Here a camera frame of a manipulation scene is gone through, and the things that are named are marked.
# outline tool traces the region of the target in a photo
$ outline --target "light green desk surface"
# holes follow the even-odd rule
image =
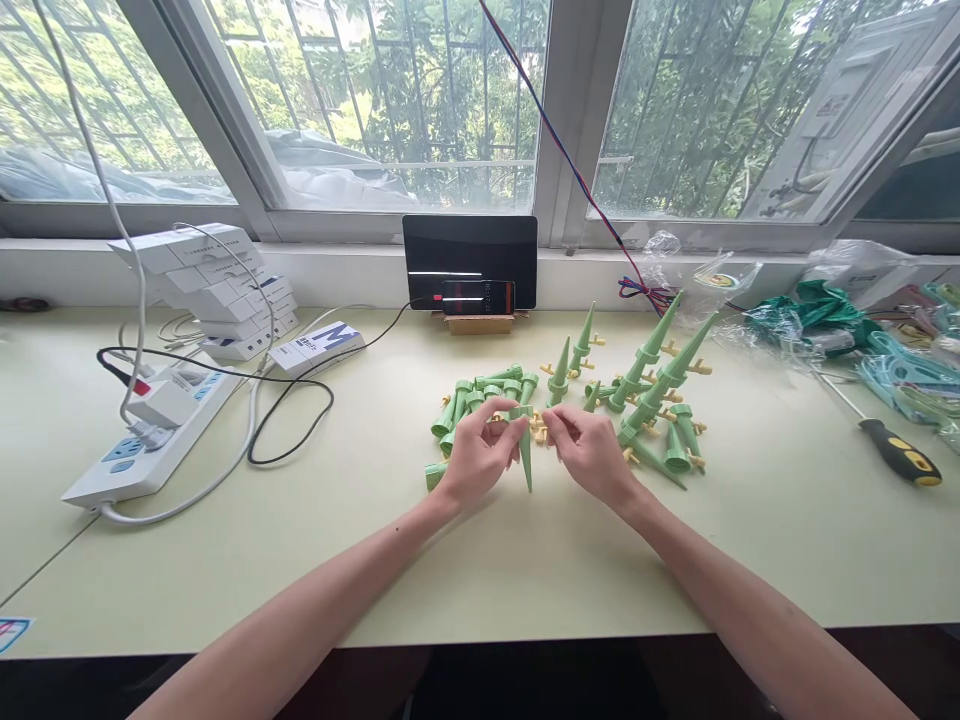
[[[393,315],[341,317],[369,340]],[[62,549],[86,520],[59,495],[122,432],[121,388],[92,357],[120,316],[69,310],[0,318],[3,590],[47,563],[0,607],[0,615],[36,618],[4,658],[200,650],[424,496],[423,466],[439,459],[430,423],[458,378],[511,362],[528,370],[555,363],[584,317],[538,312],[509,336],[452,338],[442,323],[408,314],[369,351],[319,376],[336,404],[292,459],[273,470],[241,466],[200,504],[159,525],[97,520]],[[571,381],[567,399],[580,404],[588,380],[624,372],[652,324],[648,313],[598,314],[594,329],[608,343],[593,349],[596,370]],[[712,341],[703,354],[714,374],[691,375],[680,392],[709,426],[701,438],[707,475],[689,475],[689,492],[653,472],[642,481],[823,625],[960,621],[960,458],[929,429],[852,388],[865,410],[928,452],[946,476],[937,488],[910,487],[815,380]],[[261,407],[280,389],[266,387]],[[229,401],[159,493],[123,511],[159,512],[205,485],[242,439],[247,392]],[[299,438],[324,402],[317,389],[296,391],[259,452]],[[552,451],[535,448],[533,467],[532,495],[522,469],[511,469],[488,506],[428,546],[343,645],[707,629],[649,547],[576,486]]]

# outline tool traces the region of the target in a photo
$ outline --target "power strip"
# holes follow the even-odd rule
[[[87,470],[60,498],[71,505],[95,509],[103,502],[121,502],[152,495],[164,486],[180,461],[223,407],[242,378],[209,373],[195,386],[197,407],[166,445],[147,452],[135,435],[127,435],[103,459]]]

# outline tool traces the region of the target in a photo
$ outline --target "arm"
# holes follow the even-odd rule
[[[559,406],[544,421],[561,461],[656,551],[784,717],[913,718],[800,608],[661,505],[623,461],[609,418]]]
[[[487,423],[516,402],[492,398],[457,426],[443,481],[395,522],[294,582],[224,633],[131,716],[272,718],[420,548],[475,505],[517,459],[527,427]]]

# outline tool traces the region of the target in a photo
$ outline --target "screwdriver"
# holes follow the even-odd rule
[[[827,387],[839,395],[840,399],[862,418],[858,423],[860,429],[873,441],[874,446],[880,453],[880,457],[882,457],[883,461],[887,464],[887,467],[913,485],[933,487],[943,482],[940,471],[937,470],[937,466],[933,464],[930,458],[896,433],[887,430],[879,420],[868,418],[864,415],[863,411],[854,405],[850,401],[850,398],[840,392],[840,388],[834,385],[829,378],[820,373],[817,373],[817,377],[826,383]]]

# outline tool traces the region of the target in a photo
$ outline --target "human hand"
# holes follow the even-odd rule
[[[631,498],[653,498],[633,476],[623,459],[610,418],[557,405],[544,410],[548,444],[570,475],[588,493],[618,511]]]
[[[492,397],[457,424],[450,465],[432,495],[439,493],[463,510],[486,495],[511,463],[520,461],[517,443],[530,419],[487,422],[495,412],[514,407],[516,400]]]

